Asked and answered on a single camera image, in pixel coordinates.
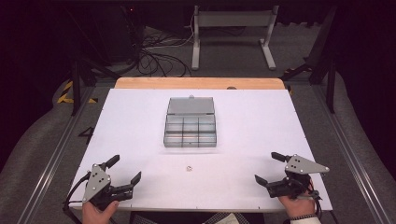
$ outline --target metal frame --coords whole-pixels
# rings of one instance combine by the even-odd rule
[[[200,27],[213,26],[268,26],[265,38],[260,39],[262,51],[270,70],[276,70],[276,65],[271,51],[268,47],[271,34],[274,30],[277,10],[279,6],[274,6],[267,11],[199,11],[199,7],[194,8],[194,45],[192,50],[192,70],[199,69],[199,54],[201,42],[199,38]]]

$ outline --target white board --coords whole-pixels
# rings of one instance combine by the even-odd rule
[[[169,99],[190,95],[213,97],[217,146],[165,148]],[[272,159],[273,151],[314,160],[286,90],[115,89],[107,96],[74,184],[94,163],[119,154],[120,161],[106,170],[112,186],[126,185],[142,172],[134,197],[120,202],[119,209],[274,212],[284,207],[254,177],[274,182],[286,176],[286,163]],[[332,210],[320,175],[311,176],[322,209]],[[71,200],[80,201],[84,188]]]

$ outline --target human hand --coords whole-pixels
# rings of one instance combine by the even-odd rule
[[[114,201],[102,212],[93,206],[92,203],[86,202],[82,205],[82,223],[107,224],[111,216],[116,212],[118,206],[119,202]]]
[[[302,196],[309,197],[308,191],[306,191]],[[300,217],[315,213],[315,200],[300,198],[291,199],[290,196],[281,196],[278,197],[278,199],[283,204],[283,206],[285,206],[286,213],[289,217]]]

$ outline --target cable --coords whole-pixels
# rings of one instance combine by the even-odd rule
[[[106,60],[102,54],[99,52],[99,50],[96,48],[96,46],[92,43],[92,41],[90,40],[90,38],[85,34],[85,32],[82,30],[81,26],[79,26],[78,22],[76,21],[75,17],[73,16],[72,13],[70,13],[69,10],[67,10],[66,7],[64,7],[64,10],[67,12],[67,14],[69,14],[69,17],[72,19],[72,21],[75,23],[75,25],[78,27],[78,29],[81,31],[81,34],[85,37],[85,39],[90,43],[91,47],[95,50],[96,54],[99,56],[99,58],[106,62],[106,63],[110,63],[108,60]]]
[[[334,219],[335,224],[338,224],[338,219],[337,219],[337,217],[335,216],[335,214],[334,214],[333,211],[330,211],[330,215],[332,215],[332,219]]]
[[[72,197],[73,193],[76,191],[76,189],[81,185],[82,182],[88,180],[90,178],[91,172],[88,172],[86,175],[84,175],[77,183],[76,185],[70,190],[69,194],[66,197],[66,200],[64,201],[64,213],[70,217],[76,224],[81,224],[81,221],[74,215],[74,213],[70,210],[69,204],[70,198]]]

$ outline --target black curtain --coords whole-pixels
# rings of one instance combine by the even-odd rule
[[[23,133],[52,109],[69,61],[42,17],[38,1],[1,1],[0,170]]]
[[[396,5],[353,1],[335,15],[325,53],[335,54],[348,97],[376,153],[396,179]]]

